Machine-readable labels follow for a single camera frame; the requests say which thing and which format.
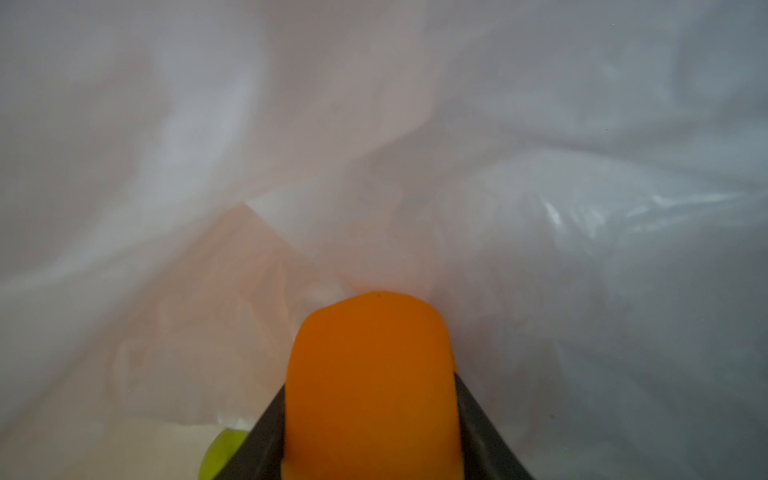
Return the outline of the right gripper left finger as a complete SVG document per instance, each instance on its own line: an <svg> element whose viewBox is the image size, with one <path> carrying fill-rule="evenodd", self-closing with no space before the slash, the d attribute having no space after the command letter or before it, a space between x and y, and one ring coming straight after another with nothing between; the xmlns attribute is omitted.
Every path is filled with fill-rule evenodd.
<svg viewBox="0 0 768 480"><path fill-rule="evenodd" d="M284 453L285 387L215 476L216 480L280 480Z"/></svg>

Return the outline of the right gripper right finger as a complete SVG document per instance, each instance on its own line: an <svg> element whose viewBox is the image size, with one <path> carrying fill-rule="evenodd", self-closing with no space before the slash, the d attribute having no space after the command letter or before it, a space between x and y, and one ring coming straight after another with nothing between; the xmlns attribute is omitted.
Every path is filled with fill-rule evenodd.
<svg viewBox="0 0 768 480"><path fill-rule="evenodd" d="M465 480L533 480L461 377L454 374Z"/></svg>

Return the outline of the orange persimmon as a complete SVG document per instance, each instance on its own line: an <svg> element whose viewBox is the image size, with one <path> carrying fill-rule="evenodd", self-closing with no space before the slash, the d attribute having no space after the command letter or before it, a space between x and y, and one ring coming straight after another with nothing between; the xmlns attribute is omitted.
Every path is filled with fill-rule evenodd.
<svg viewBox="0 0 768 480"><path fill-rule="evenodd" d="M371 292L301 325L285 381L285 479L461 479L455 360L440 313Z"/></svg>

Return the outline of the white plastic bag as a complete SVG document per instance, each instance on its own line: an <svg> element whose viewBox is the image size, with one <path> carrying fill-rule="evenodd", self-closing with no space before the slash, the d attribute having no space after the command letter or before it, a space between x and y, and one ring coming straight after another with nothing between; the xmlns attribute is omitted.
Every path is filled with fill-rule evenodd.
<svg viewBox="0 0 768 480"><path fill-rule="evenodd" d="M2 3L3 478L194 478L372 290L537 479L765 478L766 3Z"/></svg>

